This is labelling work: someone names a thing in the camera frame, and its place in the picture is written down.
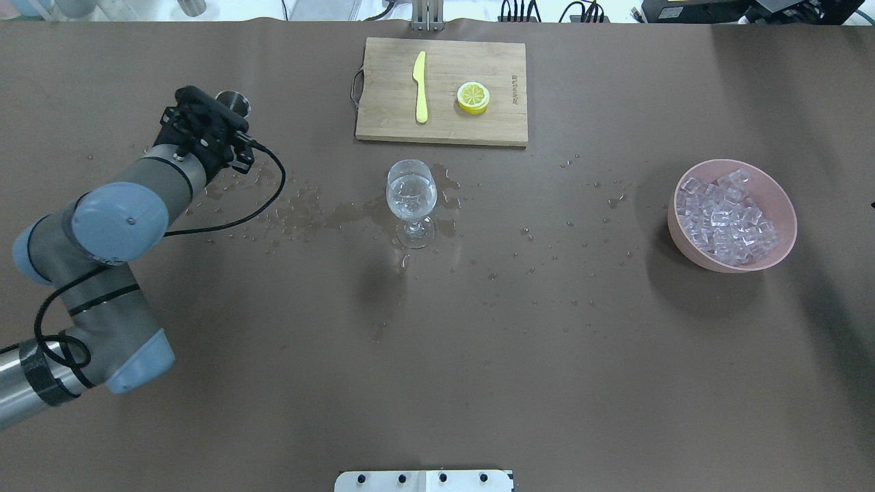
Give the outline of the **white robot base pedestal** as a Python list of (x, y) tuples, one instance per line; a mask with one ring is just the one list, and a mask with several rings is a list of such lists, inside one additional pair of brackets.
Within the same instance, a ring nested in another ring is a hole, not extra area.
[(334, 491), (515, 491), (500, 469), (362, 470), (338, 475)]

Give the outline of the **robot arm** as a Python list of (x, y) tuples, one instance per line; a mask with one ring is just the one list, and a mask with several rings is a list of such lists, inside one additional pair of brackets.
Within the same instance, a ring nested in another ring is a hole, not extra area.
[(3, 429), (91, 388), (130, 392), (174, 364), (129, 264), (172, 235), (221, 170), (254, 164), (243, 94), (187, 86), (174, 97), (143, 156), (16, 238), (16, 268), (53, 291), (31, 338), (2, 351)]

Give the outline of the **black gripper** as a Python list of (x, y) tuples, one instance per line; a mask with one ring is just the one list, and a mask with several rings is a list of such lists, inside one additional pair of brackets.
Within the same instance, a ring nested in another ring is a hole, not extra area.
[(194, 155), (207, 180), (228, 167), (248, 174), (254, 154), (247, 118), (234, 114), (198, 87), (179, 88), (174, 97), (176, 104), (163, 110), (154, 146), (169, 144), (181, 158)]

